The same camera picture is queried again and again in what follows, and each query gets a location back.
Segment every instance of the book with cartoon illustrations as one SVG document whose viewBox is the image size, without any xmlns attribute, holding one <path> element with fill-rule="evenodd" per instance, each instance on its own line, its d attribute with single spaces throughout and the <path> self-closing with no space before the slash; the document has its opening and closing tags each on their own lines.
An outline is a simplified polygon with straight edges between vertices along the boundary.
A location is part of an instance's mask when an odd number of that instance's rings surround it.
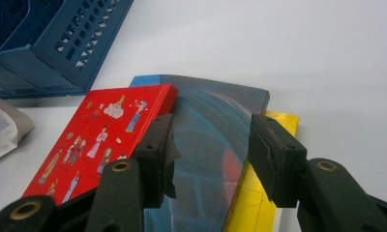
<svg viewBox="0 0 387 232">
<path fill-rule="evenodd" d="M 177 94 L 170 84 L 90 91 L 22 196 L 46 194 L 60 205 L 95 188 L 106 164 L 128 158 Z"/>
</svg>

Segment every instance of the cartoon character illustration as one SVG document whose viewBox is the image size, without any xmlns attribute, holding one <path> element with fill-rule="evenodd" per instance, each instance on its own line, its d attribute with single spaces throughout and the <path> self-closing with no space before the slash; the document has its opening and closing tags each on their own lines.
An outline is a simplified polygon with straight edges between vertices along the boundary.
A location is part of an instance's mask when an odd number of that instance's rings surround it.
<svg viewBox="0 0 387 232">
<path fill-rule="evenodd" d="M 146 108 L 147 104 L 148 103 L 146 101 L 139 102 L 139 104 L 136 106 L 137 111 L 136 111 L 135 115 L 133 116 L 132 120 L 130 121 L 130 123 L 128 124 L 126 132 L 133 132 L 134 131 L 135 124 L 138 122 L 138 120 L 140 118 L 140 112 Z"/>
<path fill-rule="evenodd" d="M 57 184 L 58 184 L 58 178 L 55 180 L 55 182 L 51 183 L 51 186 L 49 187 L 48 192 L 46 193 L 46 195 L 49 195 L 50 197 L 52 197 L 54 201 L 55 201 L 55 192 L 57 189 Z"/>
<path fill-rule="evenodd" d="M 66 156 L 64 156 L 63 163 L 66 163 L 66 162 L 67 162 L 67 160 L 68 160 L 68 158 L 70 157 L 71 153 L 75 150 L 76 144 L 78 144 L 78 142 L 79 142 L 80 140 L 81 140 L 81 137 L 80 137 L 80 136 L 78 136 L 78 137 L 75 139 L 73 145 L 71 145 L 71 147 L 68 149 Z"/>
<path fill-rule="evenodd" d="M 45 179 L 51 174 L 52 170 L 55 167 L 55 164 L 57 163 L 58 159 L 60 158 L 61 152 L 63 151 L 63 148 L 60 148 L 58 153 L 52 158 L 51 162 L 49 165 L 46 167 L 44 174 L 41 176 L 39 183 L 43 184 L 45 182 Z"/>
<path fill-rule="evenodd" d="M 125 153 L 122 153 L 121 156 L 118 157 L 118 160 L 122 160 L 122 159 L 126 159 L 127 158 L 127 154 Z"/>
<path fill-rule="evenodd" d="M 103 131 L 101 131 L 101 133 L 98 134 L 96 143 L 91 148 L 91 150 L 87 153 L 87 157 L 91 159 L 95 157 L 95 155 L 97 154 L 98 148 L 100 147 L 100 144 L 104 142 L 108 137 L 108 133 L 106 133 L 105 131 L 106 131 L 106 125 L 103 127 Z"/>
<path fill-rule="evenodd" d="M 101 111 L 103 110 L 104 105 L 100 104 L 100 107 L 94 111 L 94 114 L 92 115 L 93 118 L 97 119 L 98 116 L 100 115 Z"/>
<path fill-rule="evenodd" d="M 91 106 L 92 106 L 92 101 L 88 102 L 88 103 L 87 103 L 87 106 L 86 106 L 85 108 L 86 108 L 86 109 L 89 109 L 89 108 L 91 108 Z"/>
<path fill-rule="evenodd" d="M 80 178 L 81 178 L 81 176 L 79 175 L 79 171 L 77 171 L 76 175 L 74 176 L 73 180 L 71 181 L 70 188 L 68 189 L 62 203 L 67 202 L 70 199 L 70 196 L 71 196 L 71 194 L 73 194 L 73 191 L 74 191 L 76 185 L 78 184 L 78 181 Z"/>
<path fill-rule="evenodd" d="M 100 165 L 98 165 L 98 168 L 97 168 L 97 173 L 98 174 L 102 174 L 103 173 L 104 167 L 109 162 L 110 158 L 111 158 L 111 149 L 107 148 L 105 150 L 104 156 L 100 160 Z"/>
<path fill-rule="evenodd" d="M 124 109 L 121 108 L 125 96 L 123 95 L 117 103 L 111 103 L 109 107 L 104 110 L 104 113 L 114 119 L 119 119 L 124 114 Z"/>
<path fill-rule="evenodd" d="M 71 166 L 74 165 L 74 163 L 76 162 L 76 158 L 77 158 L 78 156 L 81 157 L 81 154 L 82 154 L 82 151 L 84 150 L 85 144 L 87 144 L 87 139 L 82 139 L 81 143 L 80 143 L 79 146 L 76 148 L 75 153 L 73 154 L 73 156 L 71 157 L 71 159 L 68 161 L 68 163 L 70 163 Z"/>
</svg>

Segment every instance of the book cover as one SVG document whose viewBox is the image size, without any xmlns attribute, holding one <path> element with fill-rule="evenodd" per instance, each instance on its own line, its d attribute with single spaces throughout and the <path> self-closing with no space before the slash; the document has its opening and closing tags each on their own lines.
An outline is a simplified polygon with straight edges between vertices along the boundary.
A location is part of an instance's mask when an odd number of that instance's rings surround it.
<svg viewBox="0 0 387 232">
<path fill-rule="evenodd" d="M 46 194 L 60 205 L 95 188 L 104 166 L 128 158 L 177 93 L 169 84 L 90 91 L 22 196 Z"/>
<path fill-rule="evenodd" d="M 137 76 L 132 86 L 172 84 L 176 199 L 145 211 L 145 231 L 222 231 L 248 152 L 252 113 L 265 111 L 269 92 L 214 80 Z"/>
</svg>

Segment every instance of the white surface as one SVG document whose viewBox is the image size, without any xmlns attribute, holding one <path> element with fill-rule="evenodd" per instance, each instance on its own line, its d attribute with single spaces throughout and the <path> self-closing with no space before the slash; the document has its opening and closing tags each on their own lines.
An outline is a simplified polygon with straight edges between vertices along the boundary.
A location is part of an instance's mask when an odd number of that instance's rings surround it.
<svg viewBox="0 0 387 232">
<path fill-rule="evenodd" d="M 387 1 L 135 0 L 94 89 L 141 74 L 263 88 L 300 117 L 308 159 L 344 165 L 387 201 Z M 0 159 L 0 210 L 18 199 L 82 97 L 10 101 L 34 121 Z M 298 231 L 284 210 L 281 231 Z"/>
</svg>

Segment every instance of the brass screw hole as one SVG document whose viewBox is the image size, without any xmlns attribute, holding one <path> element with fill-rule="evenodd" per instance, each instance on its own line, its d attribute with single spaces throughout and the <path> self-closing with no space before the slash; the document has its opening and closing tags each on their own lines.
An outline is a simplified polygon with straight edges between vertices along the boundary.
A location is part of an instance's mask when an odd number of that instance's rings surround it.
<svg viewBox="0 0 387 232">
<path fill-rule="evenodd" d="M 319 161 L 317 166 L 325 171 L 336 171 L 338 167 L 330 161 Z"/>
<path fill-rule="evenodd" d="M 13 220 L 23 220 L 36 214 L 43 206 L 41 201 L 29 201 L 16 207 L 11 213 L 10 218 Z"/>
<path fill-rule="evenodd" d="M 131 168 L 131 164 L 128 162 L 119 162 L 112 166 L 113 171 L 126 171 Z"/>
</svg>

